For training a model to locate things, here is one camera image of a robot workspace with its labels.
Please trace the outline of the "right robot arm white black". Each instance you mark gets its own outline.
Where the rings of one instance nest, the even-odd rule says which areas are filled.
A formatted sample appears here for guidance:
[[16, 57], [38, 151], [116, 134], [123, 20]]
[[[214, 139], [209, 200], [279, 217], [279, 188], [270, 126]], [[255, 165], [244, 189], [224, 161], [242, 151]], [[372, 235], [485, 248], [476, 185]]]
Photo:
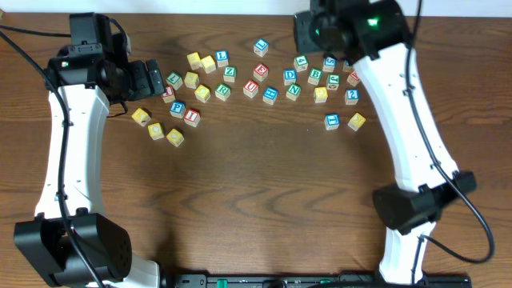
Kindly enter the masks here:
[[353, 276], [356, 286], [468, 287], [467, 276], [426, 275], [421, 264], [445, 207], [476, 187], [447, 151], [430, 112], [415, 60], [414, 29], [400, 5], [385, 1], [313, 1], [294, 17], [301, 53], [341, 52], [376, 110], [394, 164], [393, 184], [376, 189], [373, 203], [386, 226], [375, 275]]

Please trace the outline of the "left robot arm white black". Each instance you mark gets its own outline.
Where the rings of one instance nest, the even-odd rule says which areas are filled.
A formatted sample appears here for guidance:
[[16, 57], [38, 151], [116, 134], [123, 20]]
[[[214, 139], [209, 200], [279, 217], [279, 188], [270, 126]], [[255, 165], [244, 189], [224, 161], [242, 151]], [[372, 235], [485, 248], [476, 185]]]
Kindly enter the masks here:
[[70, 40], [41, 71], [52, 120], [46, 180], [14, 243], [51, 287], [168, 287], [164, 269], [136, 256], [127, 231], [106, 217], [101, 192], [110, 108], [162, 94], [159, 65], [130, 61], [126, 32], [103, 14], [72, 14]]

